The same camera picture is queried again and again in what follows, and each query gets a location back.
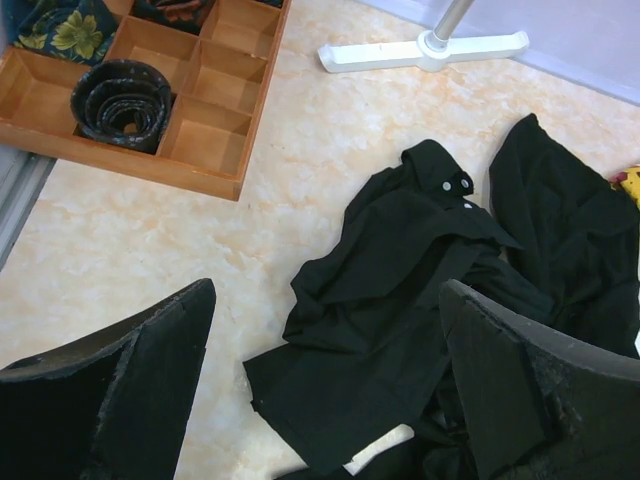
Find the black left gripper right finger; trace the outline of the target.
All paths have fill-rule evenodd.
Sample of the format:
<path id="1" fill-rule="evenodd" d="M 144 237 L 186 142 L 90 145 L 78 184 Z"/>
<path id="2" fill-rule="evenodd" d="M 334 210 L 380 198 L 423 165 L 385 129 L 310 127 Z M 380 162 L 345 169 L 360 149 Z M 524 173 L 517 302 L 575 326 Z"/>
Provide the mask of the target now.
<path id="1" fill-rule="evenodd" d="M 457 280 L 440 313 L 482 479 L 636 479 L 639 362 Z"/>

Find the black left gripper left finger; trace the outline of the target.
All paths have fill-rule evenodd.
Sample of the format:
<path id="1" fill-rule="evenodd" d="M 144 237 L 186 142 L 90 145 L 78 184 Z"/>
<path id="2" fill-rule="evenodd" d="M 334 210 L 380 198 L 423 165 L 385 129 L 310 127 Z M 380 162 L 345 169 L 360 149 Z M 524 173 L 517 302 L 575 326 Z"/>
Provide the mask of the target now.
<path id="1" fill-rule="evenodd" d="M 171 479 L 211 329 L 199 279 L 1 371 L 4 479 Z"/>

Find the black t-shirt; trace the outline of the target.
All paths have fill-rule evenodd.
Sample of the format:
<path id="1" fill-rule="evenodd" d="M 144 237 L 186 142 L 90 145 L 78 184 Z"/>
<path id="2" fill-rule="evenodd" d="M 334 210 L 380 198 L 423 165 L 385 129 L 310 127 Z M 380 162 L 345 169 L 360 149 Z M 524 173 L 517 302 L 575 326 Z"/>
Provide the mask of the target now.
<path id="1" fill-rule="evenodd" d="M 549 301 L 547 324 L 636 359 L 639 210 L 552 139 L 535 115 L 507 134 L 490 168 L 494 217 L 517 241 L 509 263 Z"/>

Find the black button-up shirt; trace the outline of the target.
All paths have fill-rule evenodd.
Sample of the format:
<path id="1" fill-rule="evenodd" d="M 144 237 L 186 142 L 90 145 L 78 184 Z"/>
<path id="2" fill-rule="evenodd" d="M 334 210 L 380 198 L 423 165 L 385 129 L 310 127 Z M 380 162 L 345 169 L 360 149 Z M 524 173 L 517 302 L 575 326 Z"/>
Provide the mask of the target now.
<path id="1" fill-rule="evenodd" d="M 551 299 L 501 258 L 514 240 L 473 187 L 438 142 L 405 150 L 353 198 L 334 249 L 292 280 L 283 345 L 245 363 L 254 409 L 313 472 L 419 418 L 450 363 L 442 283 L 548 319 Z"/>

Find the white clothes rack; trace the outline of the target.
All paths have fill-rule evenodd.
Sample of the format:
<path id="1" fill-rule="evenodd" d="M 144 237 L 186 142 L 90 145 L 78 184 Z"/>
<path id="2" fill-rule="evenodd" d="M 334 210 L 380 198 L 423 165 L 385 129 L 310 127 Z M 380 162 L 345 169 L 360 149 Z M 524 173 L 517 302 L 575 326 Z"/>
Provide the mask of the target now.
<path id="1" fill-rule="evenodd" d="M 438 72 L 453 63 L 510 58 L 528 48 L 524 31 L 454 38 L 452 33 L 472 4 L 472 0 L 451 2 L 434 29 L 423 31 L 414 41 L 324 45 L 318 49 L 318 58 L 333 74 L 406 67 Z"/>

